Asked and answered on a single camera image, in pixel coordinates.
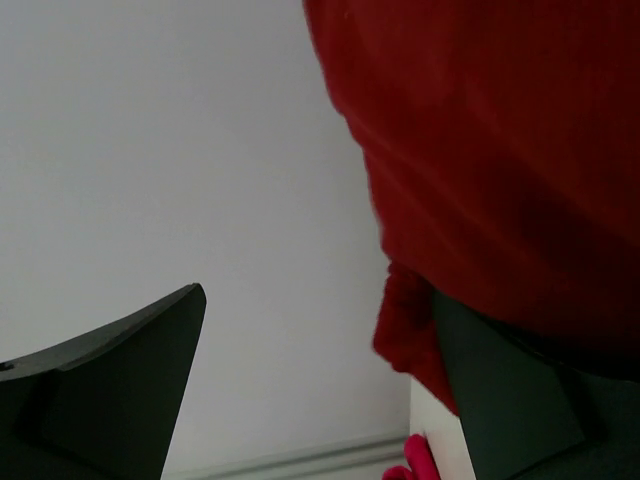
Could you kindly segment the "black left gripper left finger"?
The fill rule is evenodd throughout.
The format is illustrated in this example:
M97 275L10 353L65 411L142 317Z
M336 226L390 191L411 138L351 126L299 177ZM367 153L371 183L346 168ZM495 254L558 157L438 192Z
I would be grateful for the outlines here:
M158 479L206 309L187 285L1 364L4 479Z

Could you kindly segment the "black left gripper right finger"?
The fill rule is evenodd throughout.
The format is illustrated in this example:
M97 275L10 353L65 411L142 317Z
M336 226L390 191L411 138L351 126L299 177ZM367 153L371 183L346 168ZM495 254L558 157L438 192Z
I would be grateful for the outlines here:
M477 478L638 478L637 365L563 352L442 293L433 318Z

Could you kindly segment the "dark red t shirt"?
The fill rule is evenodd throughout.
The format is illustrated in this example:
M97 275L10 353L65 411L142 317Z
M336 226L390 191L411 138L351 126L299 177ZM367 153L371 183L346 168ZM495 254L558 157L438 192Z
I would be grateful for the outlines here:
M442 292L563 352L639 362L639 5L307 1L388 277L375 351L455 405Z

